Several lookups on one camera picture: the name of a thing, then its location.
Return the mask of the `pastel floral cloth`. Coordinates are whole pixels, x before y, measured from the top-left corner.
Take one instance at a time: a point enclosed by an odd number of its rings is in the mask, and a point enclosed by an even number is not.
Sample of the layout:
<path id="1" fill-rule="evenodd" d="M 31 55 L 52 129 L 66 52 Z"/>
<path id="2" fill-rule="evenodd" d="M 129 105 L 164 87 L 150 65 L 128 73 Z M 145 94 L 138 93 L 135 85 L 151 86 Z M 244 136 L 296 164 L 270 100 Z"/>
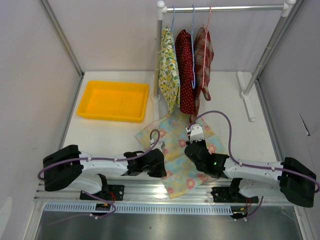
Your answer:
<path id="1" fill-rule="evenodd" d="M 171 199 L 190 192 L 210 179 L 207 174 L 198 171 L 184 153 L 188 140 L 186 128 L 189 124 L 189 115 L 177 110 L 152 122 L 135 135 L 146 150 L 150 147 L 151 131 L 159 131 L 160 141 L 164 143 L 162 152 L 166 170 L 166 176 L 161 180 Z"/>

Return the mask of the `red plaid skirt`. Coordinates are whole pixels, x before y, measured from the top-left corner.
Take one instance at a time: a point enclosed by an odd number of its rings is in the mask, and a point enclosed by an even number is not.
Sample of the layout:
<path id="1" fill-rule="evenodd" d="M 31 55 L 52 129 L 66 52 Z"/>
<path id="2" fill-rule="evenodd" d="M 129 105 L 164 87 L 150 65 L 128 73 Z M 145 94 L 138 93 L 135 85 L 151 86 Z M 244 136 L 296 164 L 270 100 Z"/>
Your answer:
<path id="1" fill-rule="evenodd" d="M 211 80 L 211 64 L 214 59 L 214 50 L 210 32 L 204 26 L 198 30 L 194 41 L 194 57 L 196 88 L 194 110 L 189 117 L 190 122 L 194 121 L 198 116 L 200 109 L 200 94 L 203 94 L 206 101 L 211 100 L 209 83 Z"/>

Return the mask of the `pink wire hanger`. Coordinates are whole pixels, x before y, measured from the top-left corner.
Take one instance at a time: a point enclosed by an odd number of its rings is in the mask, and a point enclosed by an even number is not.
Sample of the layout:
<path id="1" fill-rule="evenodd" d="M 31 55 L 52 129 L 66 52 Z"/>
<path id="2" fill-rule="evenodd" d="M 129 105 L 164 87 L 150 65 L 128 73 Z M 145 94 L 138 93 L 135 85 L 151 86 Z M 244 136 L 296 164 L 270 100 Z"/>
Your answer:
<path id="1" fill-rule="evenodd" d="M 210 25 L 210 19 L 212 14 L 212 6 L 209 6 L 209 15 L 207 19 L 207 24 L 203 26 L 204 32 L 205 32 L 205 38 L 204 38 L 204 48 L 203 48 L 203 66 L 202 66 L 202 85 L 201 88 L 204 88 L 205 84 L 205 67 L 206 67 L 206 57 L 207 57 L 207 39 L 208 39 L 208 30 Z"/>

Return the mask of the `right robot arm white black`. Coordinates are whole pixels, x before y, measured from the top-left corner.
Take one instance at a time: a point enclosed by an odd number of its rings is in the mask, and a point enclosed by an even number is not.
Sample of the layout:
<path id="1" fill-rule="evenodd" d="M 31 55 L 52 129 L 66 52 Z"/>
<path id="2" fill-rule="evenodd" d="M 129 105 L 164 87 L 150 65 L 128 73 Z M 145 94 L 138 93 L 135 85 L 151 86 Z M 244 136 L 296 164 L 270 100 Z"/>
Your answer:
<path id="1" fill-rule="evenodd" d="M 234 160 L 221 153 L 210 153 L 204 141 L 187 145 L 184 154 L 199 172 L 215 179 L 230 179 L 230 194 L 236 198 L 279 197 L 290 203 L 312 208 L 317 176 L 292 157 L 282 162 Z"/>

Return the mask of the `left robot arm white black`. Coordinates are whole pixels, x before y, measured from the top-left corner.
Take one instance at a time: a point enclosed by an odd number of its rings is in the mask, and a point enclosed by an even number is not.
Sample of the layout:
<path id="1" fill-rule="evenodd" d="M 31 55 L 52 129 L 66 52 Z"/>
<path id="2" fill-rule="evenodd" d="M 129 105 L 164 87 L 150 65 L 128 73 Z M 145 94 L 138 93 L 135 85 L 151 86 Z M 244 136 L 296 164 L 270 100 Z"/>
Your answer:
<path id="1" fill-rule="evenodd" d="M 135 177 L 142 173 L 152 178 L 167 176 L 160 149 L 101 157 L 81 152 L 73 144 L 46 156 L 38 177 L 47 192 L 72 188 L 93 195 L 107 191 L 107 177 Z"/>

